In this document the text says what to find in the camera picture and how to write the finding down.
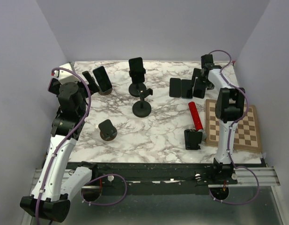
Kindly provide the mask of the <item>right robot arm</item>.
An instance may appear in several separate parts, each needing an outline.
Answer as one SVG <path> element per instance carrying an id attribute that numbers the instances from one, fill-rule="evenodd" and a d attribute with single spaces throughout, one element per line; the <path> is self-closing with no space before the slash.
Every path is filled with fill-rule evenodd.
<path id="1" fill-rule="evenodd" d="M 218 149 L 205 178 L 212 183 L 229 180 L 234 172 L 232 159 L 234 136 L 239 120 L 244 115 L 245 90 L 233 85 L 223 74 L 225 66 L 214 63 L 213 52 L 201 56 L 201 69 L 194 69 L 193 97 L 204 98 L 206 90 L 217 89 L 215 116 L 219 120 Z"/>

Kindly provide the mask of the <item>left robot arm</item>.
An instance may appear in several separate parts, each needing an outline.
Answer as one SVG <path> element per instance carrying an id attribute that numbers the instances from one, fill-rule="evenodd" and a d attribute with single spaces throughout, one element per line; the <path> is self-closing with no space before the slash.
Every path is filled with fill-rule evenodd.
<path id="1" fill-rule="evenodd" d="M 98 181 L 97 166 L 83 162 L 66 181 L 63 180 L 73 148 L 89 115 L 91 95 L 99 92 L 93 76 L 83 72 L 83 78 L 72 72 L 75 81 L 52 78 L 48 91 L 56 95 L 59 108 L 52 122 L 50 144 L 40 177 L 29 196 L 22 197 L 20 207 L 35 218 L 62 223 L 69 213 L 72 199 L 85 185 Z"/>

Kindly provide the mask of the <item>black clamp stand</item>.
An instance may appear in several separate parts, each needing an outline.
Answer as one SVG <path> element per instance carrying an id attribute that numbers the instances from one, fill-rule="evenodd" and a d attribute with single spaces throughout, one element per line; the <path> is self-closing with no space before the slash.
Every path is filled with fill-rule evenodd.
<path id="1" fill-rule="evenodd" d="M 132 110 L 133 114 L 139 118 L 144 118 L 150 115 L 151 105 L 149 102 L 145 101 L 145 98 L 149 95 L 153 95 L 153 90 L 148 88 L 147 90 L 141 90 L 139 92 L 140 100 L 134 103 Z"/>

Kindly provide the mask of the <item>teal phone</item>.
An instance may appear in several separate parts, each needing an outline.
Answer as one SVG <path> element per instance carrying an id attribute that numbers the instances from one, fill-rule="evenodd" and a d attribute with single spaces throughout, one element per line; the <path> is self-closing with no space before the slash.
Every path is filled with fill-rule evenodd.
<path id="1" fill-rule="evenodd" d="M 187 79 L 181 80 L 181 97 L 184 99 L 192 99 L 193 87 L 192 81 Z"/>

